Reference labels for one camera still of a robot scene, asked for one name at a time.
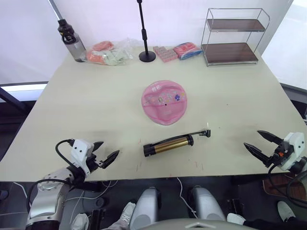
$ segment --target brown shelf board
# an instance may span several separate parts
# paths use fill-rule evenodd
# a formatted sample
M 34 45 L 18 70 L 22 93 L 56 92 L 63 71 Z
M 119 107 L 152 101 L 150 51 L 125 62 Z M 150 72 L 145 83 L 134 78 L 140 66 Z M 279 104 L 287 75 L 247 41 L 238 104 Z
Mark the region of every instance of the brown shelf board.
M 264 32 L 257 19 L 207 19 L 211 32 Z
M 247 43 L 203 44 L 201 46 L 208 66 L 258 62 Z

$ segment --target sneaker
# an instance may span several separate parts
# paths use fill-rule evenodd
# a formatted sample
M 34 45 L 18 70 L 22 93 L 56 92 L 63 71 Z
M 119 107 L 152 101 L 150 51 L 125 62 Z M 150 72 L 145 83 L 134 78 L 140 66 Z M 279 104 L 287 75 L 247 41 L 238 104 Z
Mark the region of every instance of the sneaker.
M 130 223 L 130 219 L 131 219 L 131 216 L 133 214 L 133 211 L 134 211 L 134 208 L 135 208 L 135 204 L 132 203 L 132 202 L 129 202 L 127 203 L 127 205 L 124 207 L 124 210 L 123 212 L 121 213 L 120 215 L 120 219 L 124 220 L 125 222 Z
M 283 220 L 283 222 L 287 222 L 290 217 L 295 217 L 292 209 L 284 201 L 279 201 L 277 203 L 277 209 L 279 216 Z
M 229 213 L 227 215 L 227 222 L 243 225 L 245 220 L 246 219 L 244 219 L 242 216 L 235 213 Z

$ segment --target water bottle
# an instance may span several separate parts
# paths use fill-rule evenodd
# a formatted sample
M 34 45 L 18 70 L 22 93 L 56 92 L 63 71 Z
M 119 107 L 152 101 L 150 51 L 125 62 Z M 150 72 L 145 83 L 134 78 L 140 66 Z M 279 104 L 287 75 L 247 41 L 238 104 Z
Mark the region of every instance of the water bottle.
M 85 47 L 77 33 L 73 30 L 65 19 L 58 20 L 58 31 L 62 36 L 62 41 L 75 59 L 75 61 L 83 62 L 81 60 L 81 54 L 85 51 Z

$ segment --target snack package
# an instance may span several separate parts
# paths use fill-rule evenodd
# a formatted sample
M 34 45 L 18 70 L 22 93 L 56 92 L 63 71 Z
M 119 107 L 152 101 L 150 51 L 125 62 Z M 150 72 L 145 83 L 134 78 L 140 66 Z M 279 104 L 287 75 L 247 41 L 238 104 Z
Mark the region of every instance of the snack package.
M 194 45 L 194 43 L 192 42 L 182 43 L 176 46 L 173 50 L 178 54 L 178 58 L 180 60 L 184 60 L 191 56 L 198 55 L 202 52 L 202 50 L 196 45 Z
M 135 43 L 131 39 L 116 43 L 102 41 L 83 52 L 81 60 L 108 66 L 125 65 L 134 58 L 132 46 Z

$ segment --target beige tabletop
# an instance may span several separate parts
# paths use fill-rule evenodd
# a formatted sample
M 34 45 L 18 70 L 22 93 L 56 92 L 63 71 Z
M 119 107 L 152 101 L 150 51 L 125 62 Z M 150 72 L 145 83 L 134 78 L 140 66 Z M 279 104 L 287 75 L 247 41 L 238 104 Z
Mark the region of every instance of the beige tabletop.
M 304 132 L 307 137 L 307 128 L 259 59 L 257 65 L 207 67 L 199 55 L 110 67 L 77 63 L 68 56 L 0 162 L 0 181 L 36 181 L 67 167 L 55 145 L 68 138 L 103 140 L 95 152 L 100 160 L 120 150 L 107 169 L 99 168 L 88 177 L 90 181 L 266 173 L 268 169 L 243 142 L 271 155 L 276 145 L 257 130 L 284 138 L 289 132 Z M 143 90 L 158 80 L 175 81 L 187 93 L 185 114 L 170 126 L 154 123 L 142 109 Z M 144 144 L 199 131 L 207 123 L 210 138 L 194 136 L 192 147 L 144 157 Z M 60 150 L 70 158 L 67 144 Z

